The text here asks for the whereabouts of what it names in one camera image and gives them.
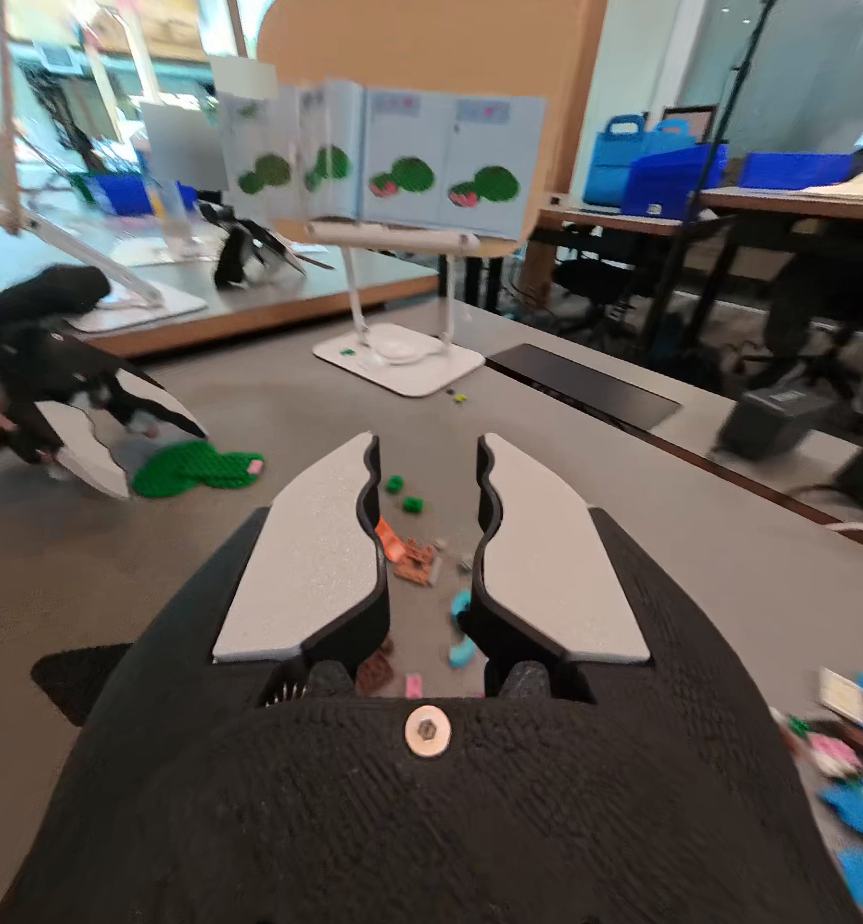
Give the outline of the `brown lego brick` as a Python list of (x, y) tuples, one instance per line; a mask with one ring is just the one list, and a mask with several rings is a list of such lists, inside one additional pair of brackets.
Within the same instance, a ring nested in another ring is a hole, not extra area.
[(358, 665), (355, 690), (358, 698), (376, 695), (393, 680), (393, 667), (389, 656), (393, 653), (393, 637), (388, 634), (378, 649)]

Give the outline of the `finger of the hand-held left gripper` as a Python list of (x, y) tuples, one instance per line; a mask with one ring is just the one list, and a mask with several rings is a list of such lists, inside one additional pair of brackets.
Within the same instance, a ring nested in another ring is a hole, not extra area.
[(109, 413), (134, 432), (145, 427), (170, 424), (200, 440), (209, 434), (183, 404), (156, 380), (140, 370), (121, 365), (109, 376)]
[(86, 411), (53, 400), (37, 401), (33, 407), (41, 439), (56, 464), (96, 491), (128, 500), (125, 471), (97, 439)]

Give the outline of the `idle hand-held gripper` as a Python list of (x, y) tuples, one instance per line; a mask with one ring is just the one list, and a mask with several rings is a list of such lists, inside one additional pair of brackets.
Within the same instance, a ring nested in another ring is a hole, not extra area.
[(285, 268), (307, 275), (304, 260), (285, 237), (251, 219), (238, 218), (229, 206), (200, 202), (198, 209), (206, 222), (227, 233), (214, 271), (217, 290), (274, 283)]

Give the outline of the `lego instruction booklet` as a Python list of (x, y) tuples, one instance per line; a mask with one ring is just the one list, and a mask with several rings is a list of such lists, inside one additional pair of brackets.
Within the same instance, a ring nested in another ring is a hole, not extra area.
[(218, 92), (236, 214), (522, 237), (546, 100), (364, 87)]

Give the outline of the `pile of lego bricks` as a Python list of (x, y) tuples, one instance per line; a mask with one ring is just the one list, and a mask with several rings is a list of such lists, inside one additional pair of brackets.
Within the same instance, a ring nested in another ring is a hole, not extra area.
[(772, 708), (830, 859), (863, 918), (863, 673), (820, 667), (810, 714)]

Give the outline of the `green lego plate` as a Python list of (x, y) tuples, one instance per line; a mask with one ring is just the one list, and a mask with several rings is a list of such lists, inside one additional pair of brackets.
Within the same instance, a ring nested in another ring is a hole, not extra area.
[(222, 453), (204, 441), (172, 445), (157, 452), (142, 465), (133, 476), (132, 491), (143, 498), (165, 499), (198, 487), (241, 490), (259, 479), (250, 477), (246, 472), (253, 458), (264, 460), (263, 456), (255, 453)]

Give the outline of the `light blue curved brick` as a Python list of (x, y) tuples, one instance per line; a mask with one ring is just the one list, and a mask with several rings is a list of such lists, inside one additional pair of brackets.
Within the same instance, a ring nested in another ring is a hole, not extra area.
[(461, 614), (468, 610), (471, 604), (471, 590), (460, 590), (451, 600), (450, 618), (453, 628), (460, 635), (459, 641), (453, 644), (447, 655), (448, 666), (453, 670), (460, 670), (467, 667), (474, 659), (477, 647), (472, 639), (461, 629), (459, 618)]

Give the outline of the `dark power station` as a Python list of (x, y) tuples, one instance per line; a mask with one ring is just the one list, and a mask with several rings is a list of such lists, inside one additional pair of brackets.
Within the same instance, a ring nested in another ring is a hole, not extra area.
[(761, 462), (787, 456), (843, 410), (841, 401), (803, 385), (744, 391), (716, 433), (706, 457)]

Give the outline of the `blue storage bin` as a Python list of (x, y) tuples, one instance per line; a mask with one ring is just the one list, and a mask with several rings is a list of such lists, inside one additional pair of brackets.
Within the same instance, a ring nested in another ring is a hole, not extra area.
[(162, 200), (155, 193), (147, 193), (139, 173), (85, 173), (77, 181), (83, 194), (103, 214), (126, 218), (163, 214)]
[(803, 191), (846, 181), (853, 154), (749, 153), (737, 186), (763, 191)]

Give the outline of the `orange brick separator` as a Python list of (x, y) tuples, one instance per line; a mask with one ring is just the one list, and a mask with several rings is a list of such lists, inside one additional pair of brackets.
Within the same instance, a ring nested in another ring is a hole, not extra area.
[(382, 515), (378, 517), (375, 533), (381, 542), (386, 559), (394, 565), (399, 564), (406, 557), (406, 545), (395, 534)]

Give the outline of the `blue tote bag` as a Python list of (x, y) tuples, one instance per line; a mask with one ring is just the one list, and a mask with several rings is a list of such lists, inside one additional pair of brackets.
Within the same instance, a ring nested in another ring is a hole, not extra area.
[(672, 109), (653, 128), (644, 114), (611, 118), (592, 148), (582, 202), (631, 217), (680, 221), (708, 160), (716, 109)]

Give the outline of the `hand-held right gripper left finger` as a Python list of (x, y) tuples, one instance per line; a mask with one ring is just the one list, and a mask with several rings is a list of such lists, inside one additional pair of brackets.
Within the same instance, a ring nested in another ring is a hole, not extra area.
[(379, 439), (359, 433), (271, 503), (212, 649), (218, 664), (359, 664), (390, 626)]

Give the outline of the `wooden table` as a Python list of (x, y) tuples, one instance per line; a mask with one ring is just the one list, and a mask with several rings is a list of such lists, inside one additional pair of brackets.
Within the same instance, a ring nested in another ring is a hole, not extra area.
[[(713, 210), (718, 217), (695, 223), (689, 236), (705, 236), (716, 231), (726, 216), (733, 214), (776, 214), (802, 218), (823, 218), (863, 222), (863, 199), (840, 199), (811, 195), (801, 191), (768, 191), (743, 188), (721, 188), (701, 193), (703, 208)], [(560, 246), (560, 236), (569, 228), (610, 228), (625, 233), (651, 237), (675, 237), (682, 228), (677, 219), (652, 216), (604, 214), (598, 211), (574, 209), (566, 204), (547, 202), (541, 209), (530, 239)]]
[[(272, 283), (229, 291), (216, 289), (211, 263), (139, 268), (137, 275), (166, 283), (205, 303), (203, 310), (121, 331), (86, 336), (126, 359), (173, 354), (349, 314), (344, 261), (337, 248), (318, 255), (326, 268), (306, 275), (280, 270)], [(361, 306), (374, 309), (414, 296), (438, 294), (438, 271), (374, 251), (353, 255)]]

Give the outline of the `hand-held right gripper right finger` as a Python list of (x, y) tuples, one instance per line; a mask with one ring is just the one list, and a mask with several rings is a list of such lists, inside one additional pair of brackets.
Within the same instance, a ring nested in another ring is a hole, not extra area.
[(564, 479), (496, 433), (478, 441), (483, 533), (470, 634), (493, 660), (648, 664), (647, 641), (599, 535)]

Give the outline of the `black tripod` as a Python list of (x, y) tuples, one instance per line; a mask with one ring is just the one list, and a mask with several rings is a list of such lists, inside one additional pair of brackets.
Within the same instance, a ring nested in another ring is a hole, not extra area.
[(729, 94), (726, 97), (724, 105), (720, 107), (719, 121), (715, 126), (707, 146), (707, 157), (698, 174), (698, 180), (686, 200), (685, 213), (683, 215), (680, 230), (669, 248), (668, 256), (663, 265), (660, 280), (656, 288), (654, 300), (648, 309), (640, 337), (636, 344), (635, 356), (641, 364), (647, 364), (651, 357), (661, 323), (684, 264), (685, 253), (691, 242), (691, 236), (700, 224), (698, 214), (701, 208), (701, 194), (707, 188), (711, 170), (717, 161), (720, 147), (723, 144), (726, 130), (733, 117), (734, 110), (736, 109), (738, 98), (749, 77), (754, 56), (761, 43), (762, 34), (767, 27), (768, 19), (771, 17), (772, 10), (776, 4), (776, 1), (760, 2), (759, 17), (755, 22), (754, 29), (747, 42), (746, 51), (740, 63), (734, 67), (733, 80), (729, 83)]

